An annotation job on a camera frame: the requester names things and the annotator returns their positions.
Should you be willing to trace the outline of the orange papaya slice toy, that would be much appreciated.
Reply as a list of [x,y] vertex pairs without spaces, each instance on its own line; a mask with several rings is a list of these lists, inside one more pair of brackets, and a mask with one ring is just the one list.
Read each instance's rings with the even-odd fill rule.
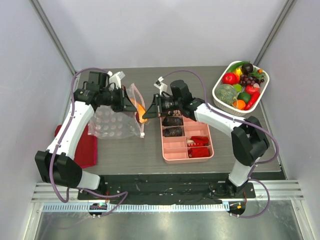
[[130,100],[137,109],[137,112],[135,113],[135,118],[137,122],[140,124],[145,124],[148,121],[148,119],[143,118],[143,115],[146,113],[145,108],[143,107],[142,104],[140,104],[138,101],[134,100],[133,98],[130,98]]

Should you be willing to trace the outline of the clear pink zip bag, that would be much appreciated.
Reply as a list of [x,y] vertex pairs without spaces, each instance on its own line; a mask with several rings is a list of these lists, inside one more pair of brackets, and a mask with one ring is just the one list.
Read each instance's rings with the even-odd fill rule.
[[[145,101],[135,84],[135,100],[145,108]],[[99,107],[88,122],[88,134],[101,140],[145,137],[145,123],[136,120],[136,112],[114,112],[110,106]]]

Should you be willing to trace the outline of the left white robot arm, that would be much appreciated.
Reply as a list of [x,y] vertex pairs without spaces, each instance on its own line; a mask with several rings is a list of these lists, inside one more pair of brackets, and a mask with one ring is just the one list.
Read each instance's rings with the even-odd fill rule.
[[42,181],[51,184],[54,191],[58,186],[80,189],[100,200],[107,192],[104,178],[84,171],[74,161],[80,138],[98,107],[109,106],[116,113],[134,113],[137,108],[121,83],[125,77],[122,71],[112,73],[96,67],[88,71],[89,80],[71,94],[70,109],[58,134],[34,159]]

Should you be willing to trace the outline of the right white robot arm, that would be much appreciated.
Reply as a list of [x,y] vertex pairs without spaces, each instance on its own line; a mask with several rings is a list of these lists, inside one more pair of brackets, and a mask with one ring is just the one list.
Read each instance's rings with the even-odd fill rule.
[[232,116],[201,98],[193,97],[182,79],[173,81],[170,89],[170,95],[163,92],[154,94],[150,107],[142,117],[160,118],[169,111],[179,110],[184,117],[207,124],[230,137],[236,161],[223,185],[223,194],[238,197],[243,193],[255,164],[270,146],[259,120],[254,116]]

